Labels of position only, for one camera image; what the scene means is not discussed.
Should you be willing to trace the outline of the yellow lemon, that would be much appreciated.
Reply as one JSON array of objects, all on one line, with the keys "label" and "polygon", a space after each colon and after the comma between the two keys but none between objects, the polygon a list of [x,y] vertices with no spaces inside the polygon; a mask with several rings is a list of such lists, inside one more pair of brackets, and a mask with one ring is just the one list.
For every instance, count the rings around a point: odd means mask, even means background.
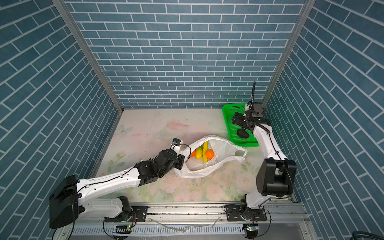
[{"label": "yellow lemon", "polygon": [[203,157],[203,146],[199,146],[196,150],[195,150],[195,158],[197,160],[201,159]]}]

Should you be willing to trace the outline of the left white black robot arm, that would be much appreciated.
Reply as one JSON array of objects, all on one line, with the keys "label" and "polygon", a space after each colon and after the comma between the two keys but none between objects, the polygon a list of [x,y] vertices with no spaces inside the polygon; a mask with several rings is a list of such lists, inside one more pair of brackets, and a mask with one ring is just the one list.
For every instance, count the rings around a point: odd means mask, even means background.
[{"label": "left white black robot arm", "polygon": [[136,163],[121,172],[92,179],[65,177],[49,196],[51,229],[58,229],[75,222],[81,214],[86,214],[87,203],[110,193],[140,187],[164,177],[172,169],[182,169],[185,156],[180,149],[166,149],[153,159]]}]

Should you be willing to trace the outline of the white plastic bag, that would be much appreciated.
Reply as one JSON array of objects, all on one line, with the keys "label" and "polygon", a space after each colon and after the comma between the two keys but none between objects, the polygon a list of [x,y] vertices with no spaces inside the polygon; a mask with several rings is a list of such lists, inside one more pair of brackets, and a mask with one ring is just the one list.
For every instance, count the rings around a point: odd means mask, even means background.
[{"label": "white plastic bag", "polygon": [[[199,147],[203,147],[205,143],[208,145],[208,150],[213,151],[212,159],[207,159],[206,163],[203,158],[197,159],[196,156],[191,155]],[[221,168],[225,163],[232,161],[242,163],[247,153],[247,149],[236,146],[229,140],[218,136],[205,136],[183,147],[180,154],[186,157],[186,162],[181,170],[174,169],[173,172],[181,178],[196,179],[206,177]]]}]

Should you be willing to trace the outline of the dark avocado fruit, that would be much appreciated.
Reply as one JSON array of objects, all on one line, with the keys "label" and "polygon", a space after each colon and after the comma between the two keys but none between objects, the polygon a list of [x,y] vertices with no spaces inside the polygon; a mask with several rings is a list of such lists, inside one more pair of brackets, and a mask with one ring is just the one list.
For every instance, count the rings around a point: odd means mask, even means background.
[{"label": "dark avocado fruit", "polygon": [[245,129],[237,129],[237,136],[241,139],[248,139],[250,135],[247,133]]}]

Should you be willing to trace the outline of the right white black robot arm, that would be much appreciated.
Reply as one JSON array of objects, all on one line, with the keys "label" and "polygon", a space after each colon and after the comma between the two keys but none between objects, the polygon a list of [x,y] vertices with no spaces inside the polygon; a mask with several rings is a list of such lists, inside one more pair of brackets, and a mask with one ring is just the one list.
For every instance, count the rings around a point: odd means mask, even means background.
[{"label": "right white black robot arm", "polygon": [[257,139],[264,161],[256,177],[257,188],[244,196],[241,212],[254,212],[272,199],[289,198],[293,193],[297,170],[295,161],[289,160],[279,147],[270,121],[264,118],[262,104],[254,102],[256,82],[253,83],[251,101],[243,114],[235,113],[232,124],[238,126],[238,137],[247,139],[251,132]]}]

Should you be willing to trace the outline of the yellow banana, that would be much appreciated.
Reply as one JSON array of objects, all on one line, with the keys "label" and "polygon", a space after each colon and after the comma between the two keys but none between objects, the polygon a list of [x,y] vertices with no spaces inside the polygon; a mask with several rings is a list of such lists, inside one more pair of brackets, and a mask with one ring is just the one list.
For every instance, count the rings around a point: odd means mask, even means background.
[{"label": "yellow banana", "polygon": [[204,161],[204,163],[206,163],[208,161],[207,151],[208,151],[208,142],[204,142],[204,144],[203,144],[203,161]]}]

